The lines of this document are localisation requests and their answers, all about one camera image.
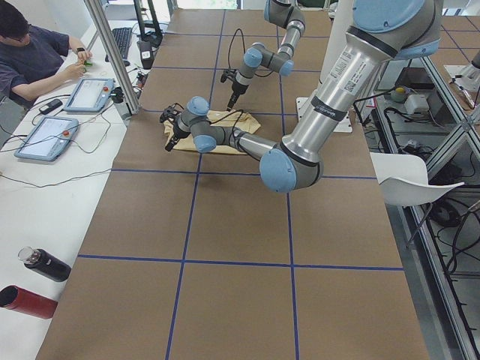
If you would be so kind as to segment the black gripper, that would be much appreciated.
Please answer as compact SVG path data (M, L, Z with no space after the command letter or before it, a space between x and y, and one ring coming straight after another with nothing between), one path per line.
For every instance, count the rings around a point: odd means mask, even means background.
M229 102L227 104L227 110L232 110L233 107L236 105L237 100L239 99L239 96L243 95L247 89L248 89L248 84L245 85L236 79L233 80L232 82L232 95L229 99Z
M165 150L171 152L179 140L185 139L190 135L190 128L182 121L175 120L173 124L173 136L165 145Z

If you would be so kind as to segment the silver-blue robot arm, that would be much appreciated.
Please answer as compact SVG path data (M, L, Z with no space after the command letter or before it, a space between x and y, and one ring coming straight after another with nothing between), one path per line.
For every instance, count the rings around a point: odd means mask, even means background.
M223 71L220 81L232 81L232 95L226 106L232 110L237 100L242 96L251 84L257 69L266 68L282 77L291 74L294 68L293 56L299 40L305 33L305 17L296 1L270 0L265 3L264 19L285 30L283 39L278 49L270 50L264 43L255 42L244 51L241 64L238 69L226 69Z
M215 126L207 116L209 103L196 96L182 111L163 111L161 120L173 125L166 150L187 137L200 153L230 146L259 160L261 179L270 190L287 193L310 187L323 173L320 149L378 66L437 51L442 9L441 1L354 1L345 47L309 97L292 133L273 142L237 127Z

